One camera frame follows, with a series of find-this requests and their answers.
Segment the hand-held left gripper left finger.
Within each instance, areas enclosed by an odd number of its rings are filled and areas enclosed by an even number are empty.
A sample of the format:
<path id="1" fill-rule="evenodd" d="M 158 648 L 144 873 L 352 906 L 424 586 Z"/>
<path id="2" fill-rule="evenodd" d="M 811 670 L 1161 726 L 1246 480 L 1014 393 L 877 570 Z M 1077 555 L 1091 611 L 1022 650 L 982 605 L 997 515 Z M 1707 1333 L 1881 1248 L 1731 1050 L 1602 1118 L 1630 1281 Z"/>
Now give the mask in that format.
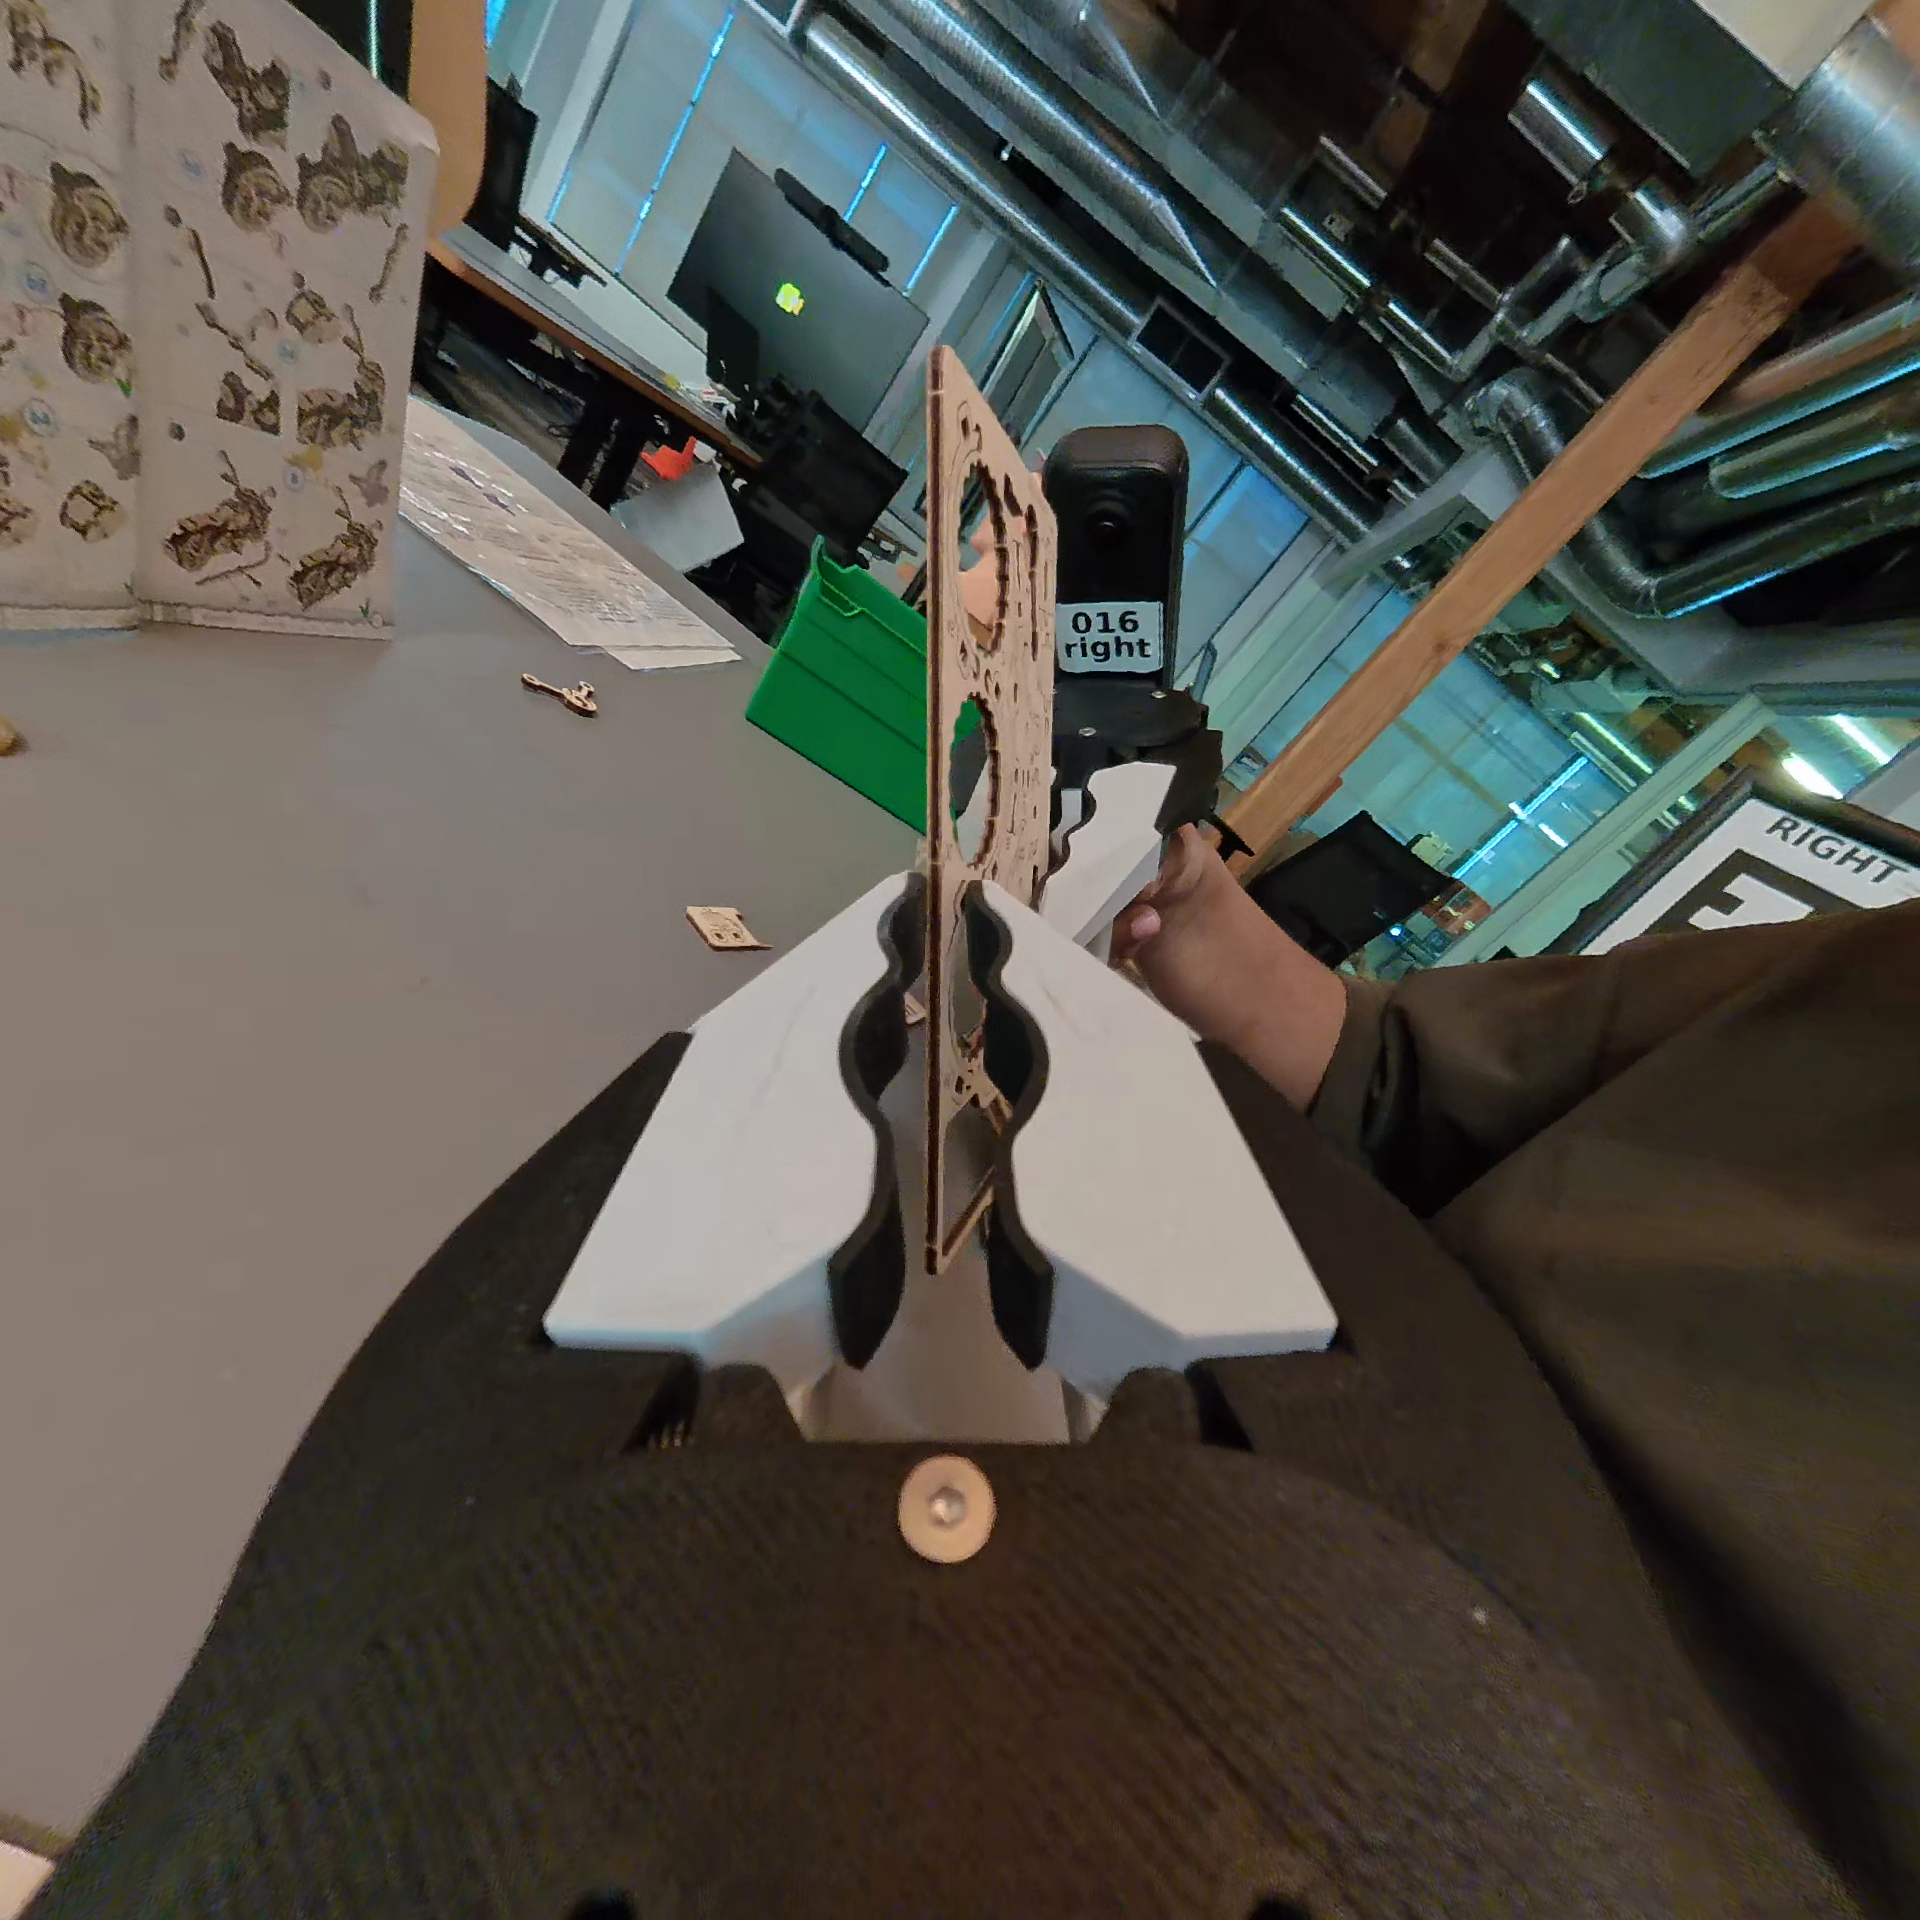
<path id="1" fill-rule="evenodd" d="M 897 1128 L 926 880 L 852 899 L 708 1010 L 616 1177 L 545 1334 L 753 1363 L 786 1397 L 865 1368 L 905 1293 Z"/>

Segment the person's olive sweater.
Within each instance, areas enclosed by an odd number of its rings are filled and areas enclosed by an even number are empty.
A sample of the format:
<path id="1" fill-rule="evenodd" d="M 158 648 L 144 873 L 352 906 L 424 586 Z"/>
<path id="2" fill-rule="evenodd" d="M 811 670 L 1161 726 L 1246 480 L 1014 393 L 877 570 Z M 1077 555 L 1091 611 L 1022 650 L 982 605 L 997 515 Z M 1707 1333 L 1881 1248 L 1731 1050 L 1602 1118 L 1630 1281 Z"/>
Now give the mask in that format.
<path id="1" fill-rule="evenodd" d="M 1916 1914 L 1916 905 L 1630 945 L 1590 1091 L 1428 1219 L 1794 1811 Z"/>

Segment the person's right hand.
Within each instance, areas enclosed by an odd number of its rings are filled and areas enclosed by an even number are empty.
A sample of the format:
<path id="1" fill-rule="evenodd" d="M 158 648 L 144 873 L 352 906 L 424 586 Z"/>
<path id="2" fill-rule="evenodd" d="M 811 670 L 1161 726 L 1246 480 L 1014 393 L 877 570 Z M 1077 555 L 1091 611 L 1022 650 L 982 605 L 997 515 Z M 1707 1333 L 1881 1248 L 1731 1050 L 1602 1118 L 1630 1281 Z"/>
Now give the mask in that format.
<path id="1" fill-rule="evenodd" d="M 1195 824 L 1168 838 L 1157 878 L 1118 912 L 1110 959 L 1195 1038 L 1310 1110 L 1346 1021 L 1345 985 L 1248 898 Z"/>

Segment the grey desk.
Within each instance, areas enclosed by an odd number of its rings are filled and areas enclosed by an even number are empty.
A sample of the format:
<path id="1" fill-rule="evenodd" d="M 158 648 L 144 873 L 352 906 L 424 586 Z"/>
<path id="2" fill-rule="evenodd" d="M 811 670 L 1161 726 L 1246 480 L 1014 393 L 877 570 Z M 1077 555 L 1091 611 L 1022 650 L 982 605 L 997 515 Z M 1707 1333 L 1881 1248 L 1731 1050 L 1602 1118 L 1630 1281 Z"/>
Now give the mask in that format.
<path id="1" fill-rule="evenodd" d="M 745 720 L 763 645 L 569 648 L 404 520 L 398 630 L 4 632 L 3 1795 L 74 1832 L 401 1287 L 917 837 Z M 596 687 L 580 717 L 521 686 Z"/>

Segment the lettered marker poster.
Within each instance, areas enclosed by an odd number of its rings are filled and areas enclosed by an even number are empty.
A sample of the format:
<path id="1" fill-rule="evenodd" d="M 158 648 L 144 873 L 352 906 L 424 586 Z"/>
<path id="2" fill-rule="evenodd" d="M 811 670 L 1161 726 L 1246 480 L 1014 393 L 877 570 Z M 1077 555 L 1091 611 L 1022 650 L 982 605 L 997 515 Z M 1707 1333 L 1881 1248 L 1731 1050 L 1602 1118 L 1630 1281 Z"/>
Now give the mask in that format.
<path id="1" fill-rule="evenodd" d="M 1728 781 L 1547 945 L 1610 952 L 1675 930 L 1755 927 L 1901 905 L 1918 833 L 1753 771 Z"/>

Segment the wooden top office table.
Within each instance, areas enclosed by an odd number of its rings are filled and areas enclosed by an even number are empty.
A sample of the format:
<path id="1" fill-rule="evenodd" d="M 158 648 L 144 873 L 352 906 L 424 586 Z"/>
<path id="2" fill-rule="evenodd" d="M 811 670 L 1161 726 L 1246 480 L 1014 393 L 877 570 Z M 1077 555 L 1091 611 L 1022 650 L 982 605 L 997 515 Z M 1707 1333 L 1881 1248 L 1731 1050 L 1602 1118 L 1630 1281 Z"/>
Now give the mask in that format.
<path id="1" fill-rule="evenodd" d="M 633 393 L 651 414 L 686 427 L 693 439 L 715 447 L 736 467 L 753 471 L 762 463 L 757 445 L 748 443 L 734 429 L 725 409 L 718 401 L 708 401 L 698 381 L 666 373 L 642 351 L 622 342 L 571 302 L 563 287 L 542 279 L 514 254 L 493 247 L 467 226 L 435 234 L 426 243 L 426 251 L 462 286 L 512 312 L 568 351 L 577 351 L 602 376 Z"/>

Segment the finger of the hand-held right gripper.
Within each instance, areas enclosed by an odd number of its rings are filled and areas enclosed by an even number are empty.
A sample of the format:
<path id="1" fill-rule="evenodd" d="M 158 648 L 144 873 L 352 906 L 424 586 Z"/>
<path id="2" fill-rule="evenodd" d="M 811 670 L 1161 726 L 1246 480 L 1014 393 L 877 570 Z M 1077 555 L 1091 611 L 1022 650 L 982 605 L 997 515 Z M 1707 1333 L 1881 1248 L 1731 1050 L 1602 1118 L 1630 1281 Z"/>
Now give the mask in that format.
<path id="1" fill-rule="evenodd" d="M 1037 912 L 1053 930 L 1107 965 L 1123 906 L 1161 871 L 1161 806 L 1172 784 L 1165 760 L 1124 760 L 1096 770 L 1064 800 L 1058 861 Z"/>

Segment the clear plastic bag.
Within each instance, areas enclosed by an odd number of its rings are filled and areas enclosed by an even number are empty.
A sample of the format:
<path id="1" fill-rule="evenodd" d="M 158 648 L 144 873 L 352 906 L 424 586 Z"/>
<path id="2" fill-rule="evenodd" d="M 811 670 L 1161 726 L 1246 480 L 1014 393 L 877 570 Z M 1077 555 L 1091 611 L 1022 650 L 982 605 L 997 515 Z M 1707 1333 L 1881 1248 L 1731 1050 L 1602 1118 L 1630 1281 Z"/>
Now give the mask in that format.
<path id="1" fill-rule="evenodd" d="M 568 647 L 629 670 L 722 665 L 736 647 L 528 485 L 460 415 L 411 398 L 401 514 Z"/>

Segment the black wall screen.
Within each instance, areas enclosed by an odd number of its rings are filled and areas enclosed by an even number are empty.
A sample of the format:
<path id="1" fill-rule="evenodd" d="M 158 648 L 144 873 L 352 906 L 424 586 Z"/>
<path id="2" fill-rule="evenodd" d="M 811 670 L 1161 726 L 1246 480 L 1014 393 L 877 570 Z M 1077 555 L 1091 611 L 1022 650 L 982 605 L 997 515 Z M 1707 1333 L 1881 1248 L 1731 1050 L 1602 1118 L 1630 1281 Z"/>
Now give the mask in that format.
<path id="1" fill-rule="evenodd" d="M 885 255 L 786 170 L 734 150 L 667 283 L 704 330 L 708 373 L 736 398 L 820 395 L 865 424 L 926 314 Z"/>

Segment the wooden sheet with round holes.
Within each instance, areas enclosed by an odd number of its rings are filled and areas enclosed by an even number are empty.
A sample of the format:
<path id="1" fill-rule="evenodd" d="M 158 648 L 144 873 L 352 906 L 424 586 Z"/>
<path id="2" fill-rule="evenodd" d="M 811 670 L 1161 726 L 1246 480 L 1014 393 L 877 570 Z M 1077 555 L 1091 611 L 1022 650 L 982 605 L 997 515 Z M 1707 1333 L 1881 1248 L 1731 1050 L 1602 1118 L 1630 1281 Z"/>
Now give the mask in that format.
<path id="1" fill-rule="evenodd" d="M 988 1071 L 986 991 L 969 966 L 969 899 L 982 881 L 1034 905 L 1049 873 L 1053 584 L 1058 535 L 1041 480 L 1025 467 L 954 347 L 926 367 L 929 450 L 929 800 L 923 1269 L 939 1274 L 980 1219 L 992 1174 L 948 1174 L 948 1134 L 978 1112 L 1001 1134 L 1012 1104 Z M 1000 640 L 980 650 L 958 584 L 982 495 L 1000 499 L 1006 599 Z"/>

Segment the tan edged panel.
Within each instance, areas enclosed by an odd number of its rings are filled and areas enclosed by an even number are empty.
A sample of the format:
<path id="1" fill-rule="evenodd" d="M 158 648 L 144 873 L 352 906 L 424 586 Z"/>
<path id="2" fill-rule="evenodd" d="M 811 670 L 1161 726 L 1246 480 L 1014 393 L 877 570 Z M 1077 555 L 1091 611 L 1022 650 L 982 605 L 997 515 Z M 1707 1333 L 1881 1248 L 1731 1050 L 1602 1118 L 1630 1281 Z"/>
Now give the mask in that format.
<path id="1" fill-rule="evenodd" d="M 428 254 L 467 221 L 478 197 L 489 128 L 488 1 L 414 1 L 410 101 L 432 125 L 438 167 L 426 224 Z"/>

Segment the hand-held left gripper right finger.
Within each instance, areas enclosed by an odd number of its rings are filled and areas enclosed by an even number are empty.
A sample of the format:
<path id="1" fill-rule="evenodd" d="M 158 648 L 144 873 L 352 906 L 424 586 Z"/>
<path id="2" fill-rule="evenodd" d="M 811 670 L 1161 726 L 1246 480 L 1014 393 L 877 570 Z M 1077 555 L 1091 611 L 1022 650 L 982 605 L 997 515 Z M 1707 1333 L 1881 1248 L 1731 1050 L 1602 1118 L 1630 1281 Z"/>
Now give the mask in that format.
<path id="1" fill-rule="evenodd" d="M 992 1160 L 992 1318 L 1093 1401 L 1153 1368 L 1324 1353 L 1338 1311 L 1201 1046 L 997 881 L 968 891 Z"/>

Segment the printed instruction booklet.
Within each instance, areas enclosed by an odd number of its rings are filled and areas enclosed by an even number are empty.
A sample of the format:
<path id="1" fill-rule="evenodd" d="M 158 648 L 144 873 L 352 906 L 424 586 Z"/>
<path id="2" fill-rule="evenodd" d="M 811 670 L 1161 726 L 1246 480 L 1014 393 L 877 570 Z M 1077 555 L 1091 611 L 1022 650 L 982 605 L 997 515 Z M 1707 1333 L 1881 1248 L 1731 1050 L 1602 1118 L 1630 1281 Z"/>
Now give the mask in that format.
<path id="1" fill-rule="evenodd" d="M 4 630 L 393 630 L 436 161 L 294 5 L 4 1 Z"/>

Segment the wooden beam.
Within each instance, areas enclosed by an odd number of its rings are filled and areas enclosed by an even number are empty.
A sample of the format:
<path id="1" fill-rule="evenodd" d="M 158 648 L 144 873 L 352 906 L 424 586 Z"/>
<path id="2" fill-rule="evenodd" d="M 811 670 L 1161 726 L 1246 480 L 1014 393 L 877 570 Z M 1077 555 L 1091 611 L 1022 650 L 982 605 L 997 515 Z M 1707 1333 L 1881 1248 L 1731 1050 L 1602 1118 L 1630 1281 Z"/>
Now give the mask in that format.
<path id="1" fill-rule="evenodd" d="M 1817 194 L 1771 227 L 1670 338 L 1531 480 L 1491 530 L 1373 648 L 1256 784 L 1227 806 L 1244 880 L 1338 789 L 1354 760 L 1605 506 L 1859 243 L 1856 219 Z"/>

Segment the green plastic bin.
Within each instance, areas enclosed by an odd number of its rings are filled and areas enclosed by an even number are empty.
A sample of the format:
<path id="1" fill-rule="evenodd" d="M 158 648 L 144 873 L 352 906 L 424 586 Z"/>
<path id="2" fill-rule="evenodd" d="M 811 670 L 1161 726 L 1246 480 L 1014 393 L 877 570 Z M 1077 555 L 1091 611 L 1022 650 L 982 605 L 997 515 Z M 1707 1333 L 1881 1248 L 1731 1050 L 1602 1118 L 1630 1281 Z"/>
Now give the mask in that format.
<path id="1" fill-rule="evenodd" d="M 923 832 L 926 696 L 923 611 L 817 538 L 748 720 L 900 824 Z"/>

